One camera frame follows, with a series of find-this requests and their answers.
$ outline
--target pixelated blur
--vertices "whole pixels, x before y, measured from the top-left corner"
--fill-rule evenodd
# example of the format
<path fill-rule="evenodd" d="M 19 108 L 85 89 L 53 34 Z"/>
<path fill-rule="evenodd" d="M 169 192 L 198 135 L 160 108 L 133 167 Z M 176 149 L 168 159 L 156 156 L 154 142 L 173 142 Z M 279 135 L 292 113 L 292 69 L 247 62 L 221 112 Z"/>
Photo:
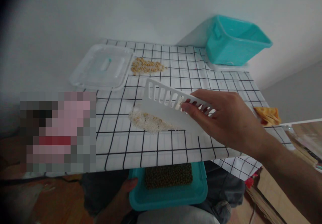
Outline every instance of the pixelated blur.
<path fill-rule="evenodd" d="M 95 172 L 94 92 L 21 93 L 27 172 Z"/>

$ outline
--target clear plastic lid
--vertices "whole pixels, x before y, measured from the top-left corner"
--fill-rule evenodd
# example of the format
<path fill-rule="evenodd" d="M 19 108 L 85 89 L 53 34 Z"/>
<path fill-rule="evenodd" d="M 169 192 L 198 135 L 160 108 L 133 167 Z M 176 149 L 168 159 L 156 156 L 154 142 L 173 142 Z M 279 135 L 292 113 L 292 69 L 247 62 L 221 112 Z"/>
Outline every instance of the clear plastic lid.
<path fill-rule="evenodd" d="M 125 85 L 133 58 L 133 50 L 126 47 L 93 45 L 69 81 L 82 88 L 119 90 Z"/>

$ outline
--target table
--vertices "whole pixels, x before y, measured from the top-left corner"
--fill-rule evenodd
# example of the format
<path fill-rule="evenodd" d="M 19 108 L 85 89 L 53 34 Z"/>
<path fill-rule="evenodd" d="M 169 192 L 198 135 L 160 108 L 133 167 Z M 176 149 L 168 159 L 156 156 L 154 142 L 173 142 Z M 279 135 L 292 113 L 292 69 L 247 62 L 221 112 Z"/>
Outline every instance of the table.
<path fill-rule="evenodd" d="M 268 107 L 268 104 L 248 72 L 214 72 L 206 64 L 205 48 L 115 40 L 107 40 L 106 44 L 129 47 L 134 50 L 136 57 L 159 61 L 168 70 L 140 77 L 130 73 L 121 90 L 96 91 L 96 171 L 212 160 L 246 180 L 261 167 L 261 163 L 252 157 L 225 147 L 206 133 L 193 136 L 185 130 L 173 130 L 152 135 L 132 126 L 128 118 L 133 107 L 139 106 L 142 101 L 148 77 L 186 93 L 198 88 L 238 92 L 255 114 L 253 107 Z M 288 149 L 294 149 L 282 127 L 266 127 L 265 130 Z M 73 173 L 28 173 L 26 178 L 67 174 Z"/>

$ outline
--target teal plastic basket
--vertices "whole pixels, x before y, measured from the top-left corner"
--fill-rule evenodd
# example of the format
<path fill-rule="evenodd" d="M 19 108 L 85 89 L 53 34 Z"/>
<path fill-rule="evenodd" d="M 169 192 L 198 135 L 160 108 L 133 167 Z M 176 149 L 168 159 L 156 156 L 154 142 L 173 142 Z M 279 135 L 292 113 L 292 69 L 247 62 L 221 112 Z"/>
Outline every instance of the teal plastic basket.
<path fill-rule="evenodd" d="M 206 51 L 213 64 L 242 66 L 273 43 L 255 24 L 218 15 Z"/>
<path fill-rule="evenodd" d="M 208 194 L 207 175 L 203 162 L 191 163 L 193 180 L 190 185 L 148 190 L 144 184 L 145 168 L 131 169 L 129 178 L 139 179 L 130 192 L 129 199 L 136 211 L 160 209 L 171 206 L 191 205 L 203 202 Z"/>

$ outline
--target white plastic comb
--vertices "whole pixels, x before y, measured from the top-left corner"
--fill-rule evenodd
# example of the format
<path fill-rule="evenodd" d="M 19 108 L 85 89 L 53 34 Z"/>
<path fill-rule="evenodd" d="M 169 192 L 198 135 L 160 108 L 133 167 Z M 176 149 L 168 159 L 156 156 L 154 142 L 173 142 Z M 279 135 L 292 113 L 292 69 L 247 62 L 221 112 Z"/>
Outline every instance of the white plastic comb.
<path fill-rule="evenodd" d="M 213 109 L 209 103 L 199 98 L 148 78 L 143 93 L 142 111 L 188 132 L 201 135 L 203 129 L 186 112 L 181 110 L 181 103 L 187 99 L 190 99 L 190 103 L 196 102 L 196 106 L 201 104 L 200 110 L 209 107 L 204 113 L 205 115 L 208 115 Z"/>

